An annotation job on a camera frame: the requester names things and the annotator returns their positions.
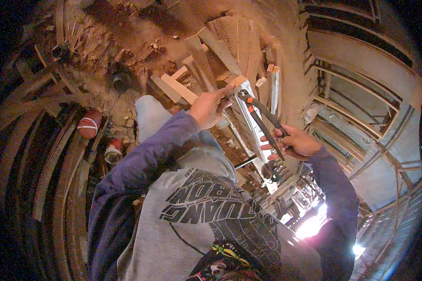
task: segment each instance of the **dirt floor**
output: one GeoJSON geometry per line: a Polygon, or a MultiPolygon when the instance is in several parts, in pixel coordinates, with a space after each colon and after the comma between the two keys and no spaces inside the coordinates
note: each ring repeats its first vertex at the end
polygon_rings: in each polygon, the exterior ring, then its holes
{"type": "MultiPolygon", "coordinates": [[[[124,136],[126,143],[137,144],[132,125],[136,121],[134,102],[140,95],[135,79],[138,71],[148,69],[156,76],[172,75],[189,55],[184,39],[196,34],[208,21],[225,15],[253,19],[259,26],[260,48],[279,43],[279,119],[299,128],[305,126],[305,109],[312,101],[310,93],[316,85],[310,77],[316,75],[304,75],[308,48],[303,28],[306,18],[299,16],[296,1],[184,0],[169,8],[159,3],[143,10],[136,9],[129,0],[96,0],[83,10],[69,1],[64,4],[64,35],[71,53],[65,67],[79,80],[79,86],[89,92],[87,98],[80,99],[82,105],[112,115],[112,133],[121,131],[118,135],[124,136]],[[133,88],[120,95],[110,87],[109,66],[114,62],[124,65],[134,81],[133,88]]],[[[43,8],[55,13],[50,1],[43,8]]],[[[53,25],[54,18],[49,18],[39,27],[36,39],[47,55],[56,45],[53,25]]],[[[196,92],[194,81],[184,85],[196,92]]],[[[166,96],[155,96],[166,107],[172,105],[166,96]]],[[[230,145],[228,134],[223,138],[225,133],[216,130],[214,133],[222,145],[230,145]]],[[[245,153],[240,145],[236,147],[230,149],[232,155],[245,153]]],[[[231,160],[236,164],[243,158],[235,156],[231,160]]],[[[295,172],[297,161],[289,158],[286,165],[295,172]]]]}

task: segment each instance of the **person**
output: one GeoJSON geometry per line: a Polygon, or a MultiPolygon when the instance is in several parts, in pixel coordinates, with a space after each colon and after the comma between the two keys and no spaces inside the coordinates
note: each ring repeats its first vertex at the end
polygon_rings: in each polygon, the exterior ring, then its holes
{"type": "Polygon", "coordinates": [[[307,133],[283,126],[290,136],[278,146],[309,157],[332,218],[308,241],[297,239],[236,186],[234,166],[207,130],[233,89],[202,93],[189,112],[174,115],[150,95],[136,101],[141,143],[97,185],[91,205],[92,280],[350,278],[359,201],[337,160],[307,133]],[[143,194],[137,214],[133,201],[143,194]]]}

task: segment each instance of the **pliers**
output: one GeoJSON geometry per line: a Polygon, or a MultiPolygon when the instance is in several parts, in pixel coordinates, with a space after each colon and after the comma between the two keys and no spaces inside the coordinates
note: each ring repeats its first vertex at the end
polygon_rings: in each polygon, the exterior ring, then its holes
{"type": "Polygon", "coordinates": [[[255,106],[256,108],[258,108],[260,110],[260,112],[264,116],[266,116],[267,119],[274,125],[274,127],[277,128],[277,129],[279,129],[281,131],[281,133],[282,133],[282,136],[281,137],[283,138],[283,137],[288,136],[288,134],[285,132],[285,130],[281,126],[280,122],[278,122],[278,120],[275,118],[275,116],[273,116],[269,112],[269,110],[267,110],[266,107],[264,105],[262,105],[262,103],[260,103],[257,99],[251,97],[249,95],[249,93],[248,93],[247,90],[245,90],[245,89],[240,90],[239,93],[237,93],[237,97],[240,98],[243,102],[245,102],[247,104],[248,112],[250,112],[250,115],[253,117],[253,120],[255,120],[255,122],[260,127],[261,131],[263,131],[263,133],[267,137],[267,140],[269,141],[270,145],[273,146],[274,149],[277,151],[277,153],[280,156],[281,160],[284,161],[284,156],[281,153],[280,149],[278,148],[278,146],[277,146],[277,144],[275,142],[275,139],[270,134],[269,130],[264,125],[263,121],[260,119],[260,117],[256,113],[256,111],[253,108],[253,106],[255,106]]]}

